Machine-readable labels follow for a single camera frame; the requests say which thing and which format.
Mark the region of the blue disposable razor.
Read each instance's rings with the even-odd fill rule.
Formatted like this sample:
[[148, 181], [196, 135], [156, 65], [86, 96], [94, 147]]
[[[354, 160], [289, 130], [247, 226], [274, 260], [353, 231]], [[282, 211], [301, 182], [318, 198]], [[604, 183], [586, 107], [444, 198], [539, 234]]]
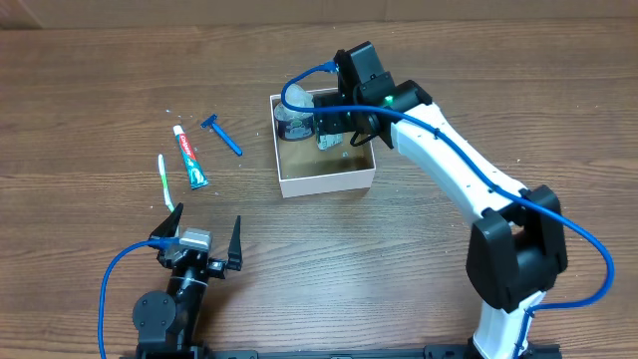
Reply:
[[200, 126], [203, 129], [209, 129], [217, 134], [226, 145], [238, 156], [243, 156], [243, 151], [240, 146], [231, 138], [231, 136], [217, 123], [217, 114], [212, 114], [206, 120], [204, 120]]

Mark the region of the dark foam soap pump bottle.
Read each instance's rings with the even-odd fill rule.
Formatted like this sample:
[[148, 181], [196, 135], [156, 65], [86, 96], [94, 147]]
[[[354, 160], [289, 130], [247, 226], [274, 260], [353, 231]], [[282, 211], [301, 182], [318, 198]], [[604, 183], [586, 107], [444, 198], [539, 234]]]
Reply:
[[[286, 94], [286, 102], [294, 107], [313, 108], [313, 95], [302, 87], [293, 84]], [[274, 109], [277, 135], [280, 140], [294, 142], [311, 138], [314, 135], [313, 114], [290, 110], [282, 103]]]

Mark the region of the white green soap bar pack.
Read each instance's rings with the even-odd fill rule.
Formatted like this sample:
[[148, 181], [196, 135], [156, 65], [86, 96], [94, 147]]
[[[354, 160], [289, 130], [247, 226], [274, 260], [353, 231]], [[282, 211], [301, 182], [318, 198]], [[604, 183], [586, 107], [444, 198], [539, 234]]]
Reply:
[[337, 135], [330, 135], [330, 134], [324, 134], [324, 135], [317, 135], [316, 136], [316, 140], [317, 140], [317, 147], [320, 151], [327, 151], [330, 148], [333, 148], [337, 145], [340, 145], [343, 143], [343, 135], [342, 134], [337, 134]]

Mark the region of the Colgate toothpaste tube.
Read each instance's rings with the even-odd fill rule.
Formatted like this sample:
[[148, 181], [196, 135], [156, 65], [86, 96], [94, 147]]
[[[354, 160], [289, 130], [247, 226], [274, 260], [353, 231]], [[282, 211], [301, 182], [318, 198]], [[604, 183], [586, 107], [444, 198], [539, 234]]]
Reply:
[[190, 187], [192, 189], [198, 189], [207, 186], [208, 179], [195, 156], [193, 147], [191, 146], [183, 127], [181, 125], [175, 125], [172, 130], [179, 145]]

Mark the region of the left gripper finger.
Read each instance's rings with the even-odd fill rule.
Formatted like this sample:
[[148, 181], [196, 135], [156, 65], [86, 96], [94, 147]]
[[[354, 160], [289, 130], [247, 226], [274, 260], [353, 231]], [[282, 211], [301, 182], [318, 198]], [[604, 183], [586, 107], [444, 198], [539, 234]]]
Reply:
[[238, 215], [233, 227], [232, 236], [228, 247], [227, 268], [229, 270], [240, 271], [243, 264], [242, 248], [240, 241], [241, 216]]
[[170, 215], [151, 232], [150, 238], [175, 237], [182, 211], [183, 203], [180, 202]]

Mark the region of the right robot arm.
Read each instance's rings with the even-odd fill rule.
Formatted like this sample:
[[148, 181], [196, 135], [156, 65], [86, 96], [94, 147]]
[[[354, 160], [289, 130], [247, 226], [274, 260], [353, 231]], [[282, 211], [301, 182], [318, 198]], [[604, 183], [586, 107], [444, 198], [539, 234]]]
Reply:
[[414, 81], [396, 84], [369, 42], [338, 51], [331, 64], [338, 92], [315, 99], [319, 134], [352, 132], [381, 139], [417, 164], [442, 189], [471, 227], [468, 278], [482, 300], [478, 328], [464, 349], [432, 346], [429, 356], [558, 358], [556, 345], [527, 340], [526, 311], [539, 304], [567, 267], [562, 225], [523, 205], [560, 211], [556, 194], [528, 189], [489, 163], [450, 125], [432, 97]]

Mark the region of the green white toothbrush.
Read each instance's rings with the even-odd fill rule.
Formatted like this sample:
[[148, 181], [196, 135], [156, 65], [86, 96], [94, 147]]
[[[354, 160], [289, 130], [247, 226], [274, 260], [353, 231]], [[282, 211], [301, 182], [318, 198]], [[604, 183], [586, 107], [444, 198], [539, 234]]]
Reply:
[[167, 207], [167, 209], [170, 212], [173, 212], [174, 205], [172, 203], [170, 193], [169, 193], [165, 163], [164, 163], [164, 158], [162, 154], [158, 154], [158, 169], [159, 169], [159, 176], [160, 176], [160, 180], [162, 184], [162, 196], [164, 200], [164, 205]]

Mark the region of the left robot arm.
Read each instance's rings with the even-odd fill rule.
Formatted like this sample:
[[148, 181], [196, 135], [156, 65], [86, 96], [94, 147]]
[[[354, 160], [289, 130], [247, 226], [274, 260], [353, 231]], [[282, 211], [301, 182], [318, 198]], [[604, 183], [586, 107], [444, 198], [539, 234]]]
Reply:
[[138, 330], [137, 358], [211, 358], [211, 350], [194, 340], [199, 311], [211, 278], [239, 271], [243, 258], [241, 217], [235, 220], [227, 257], [210, 256], [212, 234], [189, 227], [178, 230], [183, 205], [151, 232], [159, 264], [171, 271], [166, 290], [150, 291], [135, 304], [132, 319]]

